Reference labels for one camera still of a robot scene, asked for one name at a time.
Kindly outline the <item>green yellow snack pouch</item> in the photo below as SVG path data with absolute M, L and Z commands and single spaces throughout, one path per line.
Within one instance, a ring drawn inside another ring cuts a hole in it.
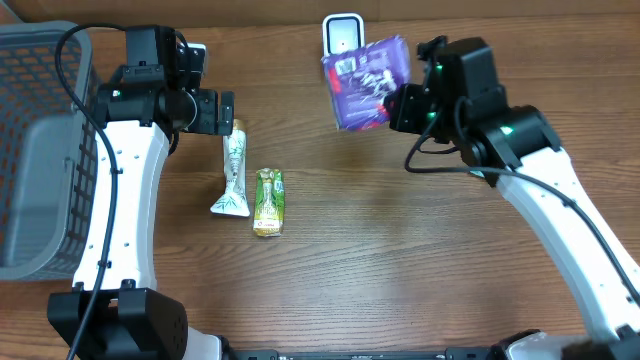
M 279 169 L 256 172 L 256 201 L 253 230 L 260 237 L 280 236 L 284 228 L 285 188 Z

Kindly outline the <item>white tube with gold cap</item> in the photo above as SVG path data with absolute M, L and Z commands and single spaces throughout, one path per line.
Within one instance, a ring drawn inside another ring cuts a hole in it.
M 230 135 L 223 137 L 223 172 L 225 190 L 210 207 L 213 214 L 249 217 L 250 209 L 246 194 L 246 126 L 235 119 Z

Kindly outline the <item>purple snack package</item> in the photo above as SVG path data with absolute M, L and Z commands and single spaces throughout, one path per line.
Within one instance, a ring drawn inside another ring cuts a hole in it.
M 336 126 L 345 131 L 376 128 L 389 121 L 386 96 L 411 78 L 408 46 L 392 36 L 322 58 Z

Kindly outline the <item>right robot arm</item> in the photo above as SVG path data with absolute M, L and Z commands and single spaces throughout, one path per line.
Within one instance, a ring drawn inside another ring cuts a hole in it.
M 458 152 L 526 220 L 569 287 L 582 336 L 527 330 L 501 340 L 491 359 L 635 359 L 639 267 L 582 187 L 571 158 L 536 107 L 510 106 L 491 47 L 481 38 L 421 43 L 422 84 L 385 99 L 393 130 Z

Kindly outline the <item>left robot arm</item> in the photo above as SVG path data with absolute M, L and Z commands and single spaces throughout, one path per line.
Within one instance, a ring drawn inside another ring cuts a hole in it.
M 227 341 L 193 329 L 161 294 L 153 260 L 159 180 L 179 136 L 237 133 L 234 96 L 200 86 L 206 49 L 160 25 L 124 31 L 127 61 L 77 107 L 96 131 L 88 236 L 72 289 L 48 301 L 50 324 L 79 359 L 209 359 Z

